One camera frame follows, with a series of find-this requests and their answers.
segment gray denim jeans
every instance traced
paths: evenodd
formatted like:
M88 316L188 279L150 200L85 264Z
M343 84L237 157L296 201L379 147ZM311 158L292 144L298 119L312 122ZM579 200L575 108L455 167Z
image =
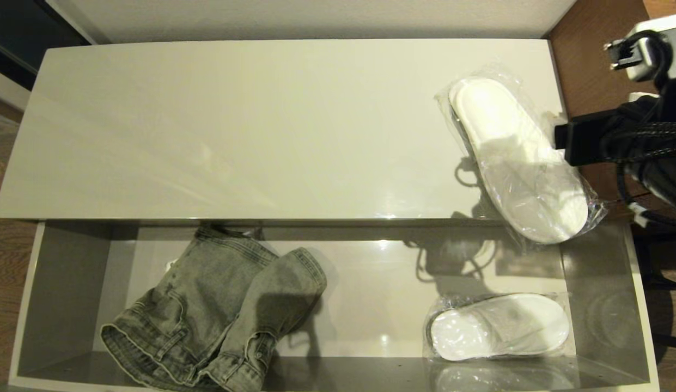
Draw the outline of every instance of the gray denim jeans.
M136 382L164 390L256 392L275 344L300 327L326 287L303 249L278 258L208 226L161 282L101 338Z

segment denim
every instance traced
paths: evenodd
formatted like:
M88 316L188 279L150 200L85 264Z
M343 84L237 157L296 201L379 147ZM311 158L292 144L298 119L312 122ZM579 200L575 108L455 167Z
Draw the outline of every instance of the denim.
M181 392L255 392L275 345L325 290L303 249L278 258L253 239L203 226L161 282L103 325L107 350L136 382Z

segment white wall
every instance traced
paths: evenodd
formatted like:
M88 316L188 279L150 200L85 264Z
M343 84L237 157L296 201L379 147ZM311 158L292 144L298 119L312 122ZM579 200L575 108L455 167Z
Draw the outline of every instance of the white wall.
M98 43L540 38L575 0L48 0Z
M0 73L0 100L16 109L26 111L31 92Z

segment open drawer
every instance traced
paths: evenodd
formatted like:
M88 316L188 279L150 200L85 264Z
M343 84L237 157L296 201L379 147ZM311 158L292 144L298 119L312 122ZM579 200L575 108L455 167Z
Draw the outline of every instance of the open drawer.
M169 222L40 223L8 390L143 390L98 331L156 285L198 225ZM269 221L263 235L278 254L308 248L328 276L313 317L278 345L264 390L659 390L625 226L524 252L502 226L474 220ZM423 359L423 322L436 298L489 292L569 293L569 351Z

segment plastic bag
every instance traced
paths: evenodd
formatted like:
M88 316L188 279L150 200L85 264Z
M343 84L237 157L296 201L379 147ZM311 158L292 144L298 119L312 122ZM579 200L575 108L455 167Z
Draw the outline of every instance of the plastic bag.
M534 110L508 72L497 66L468 75L435 99L495 208L519 234L561 243L606 216L606 204L553 148L550 116Z
M423 357L571 357L567 293L503 293L439 298L423 325Z

